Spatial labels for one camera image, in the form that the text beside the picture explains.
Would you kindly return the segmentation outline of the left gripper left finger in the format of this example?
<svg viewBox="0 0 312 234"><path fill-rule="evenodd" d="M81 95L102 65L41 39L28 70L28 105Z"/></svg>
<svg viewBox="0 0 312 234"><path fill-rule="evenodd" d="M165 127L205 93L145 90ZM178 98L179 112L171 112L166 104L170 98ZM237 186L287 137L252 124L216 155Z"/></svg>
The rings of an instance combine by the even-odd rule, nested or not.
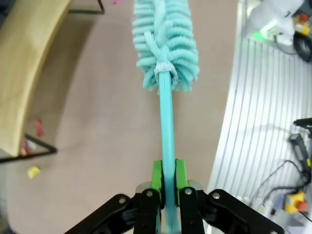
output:
<svg viewBox="0 0 312 234"><path fill-rule="evenodd" d="M69 229L67 234L161 233L163 172L160 160L153 162L152 179L140 184L130 198L117 194Z"/></svg>

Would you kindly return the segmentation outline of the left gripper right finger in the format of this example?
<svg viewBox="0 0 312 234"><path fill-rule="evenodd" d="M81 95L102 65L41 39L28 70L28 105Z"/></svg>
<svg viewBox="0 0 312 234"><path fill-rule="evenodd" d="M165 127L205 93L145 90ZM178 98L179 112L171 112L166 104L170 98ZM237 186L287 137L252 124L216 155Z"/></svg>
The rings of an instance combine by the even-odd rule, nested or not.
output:
<svg viewBox="0 0 312 234"><path fill-rule="evenodd" d="M188 181L184 160L175 163L181 232L205 233L204 223L225 234L283 234L282 227L247 206L228 192L205 193L200 183Z"/></svg>

